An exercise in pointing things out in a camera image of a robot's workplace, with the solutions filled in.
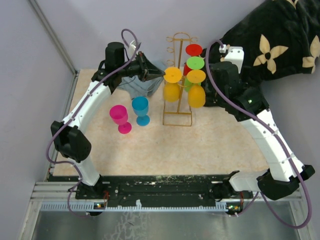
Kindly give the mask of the blue plastic wine glass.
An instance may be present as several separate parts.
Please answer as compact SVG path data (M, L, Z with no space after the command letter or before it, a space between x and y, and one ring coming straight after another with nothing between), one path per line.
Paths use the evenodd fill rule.
M137 115L136 123L141 126L147 126L150 123L149 112L149 101L144 96L138 96L132 100L133 112Z

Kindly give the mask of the pink plastic wine glass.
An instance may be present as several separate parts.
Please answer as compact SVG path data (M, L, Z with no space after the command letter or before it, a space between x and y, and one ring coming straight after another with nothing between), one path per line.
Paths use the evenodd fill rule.
M127 108L125 106L113 106L109 110L109 115L113 122L118 125L119 133L126 135L132 130L132 125L128 122L129 116Z

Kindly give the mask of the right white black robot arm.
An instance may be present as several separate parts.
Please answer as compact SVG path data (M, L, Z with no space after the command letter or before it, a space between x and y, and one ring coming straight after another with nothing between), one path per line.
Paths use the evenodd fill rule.
M248 131L268 165L262 171L235 173L223 185L224 194L235 198L241 191L256 191L276 201L304 186L316 171L312 165L303 164L290 149L262 91L242 82L238 67L229 61L205 63L203 70L209 99Z

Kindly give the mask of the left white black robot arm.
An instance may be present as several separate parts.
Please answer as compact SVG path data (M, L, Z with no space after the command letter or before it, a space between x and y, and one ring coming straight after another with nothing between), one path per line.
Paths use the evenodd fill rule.
M92 145L85 136L90 121L123 78L137 77L144 83L164 74L164 71L152 64L141 51L125 60L124 44L111 42L105 48L105 59L92 76L86 93L62 121L51 124L55 149L65 158L65 163L75 167L80 182L87 186L86 192L91 197L101 197L104 186L98 183L101 176L90 158Z

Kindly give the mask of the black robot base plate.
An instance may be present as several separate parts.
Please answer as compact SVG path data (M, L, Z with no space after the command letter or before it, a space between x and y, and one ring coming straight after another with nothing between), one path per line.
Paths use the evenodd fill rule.
M222 200L246 200L251 191L236 191L229 179L235 172L215 175L101 176L95 186L81 183L77 200L102 200L108 207L214 207Z

